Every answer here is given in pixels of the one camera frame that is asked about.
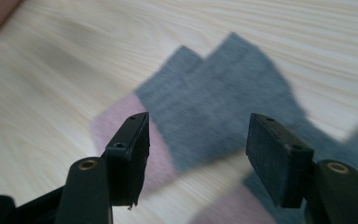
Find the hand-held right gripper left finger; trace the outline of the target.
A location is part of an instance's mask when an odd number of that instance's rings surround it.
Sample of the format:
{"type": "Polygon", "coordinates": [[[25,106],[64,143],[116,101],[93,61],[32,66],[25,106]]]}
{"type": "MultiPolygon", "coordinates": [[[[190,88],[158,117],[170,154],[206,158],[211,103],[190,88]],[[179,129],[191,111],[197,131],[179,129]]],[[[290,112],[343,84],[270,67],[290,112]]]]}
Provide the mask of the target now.
{"type": "Polygon", "coordinates": [[[104,159],[113,206],[138,204],[145,182],[149,148],[147,112],[128,117],[105,147],[104,159]]]}

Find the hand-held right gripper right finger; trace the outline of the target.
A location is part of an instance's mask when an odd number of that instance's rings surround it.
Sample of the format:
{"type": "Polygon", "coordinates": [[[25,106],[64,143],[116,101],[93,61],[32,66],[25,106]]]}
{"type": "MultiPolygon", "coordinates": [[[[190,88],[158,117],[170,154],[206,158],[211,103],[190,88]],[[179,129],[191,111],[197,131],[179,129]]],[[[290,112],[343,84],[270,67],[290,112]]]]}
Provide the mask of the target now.
{"type": "Polygon", "coordinates": [[[276,206],[300,207],[301,178],[312,165],[313,149],[276,119],[252,113],[246,155],[276,206]]]}

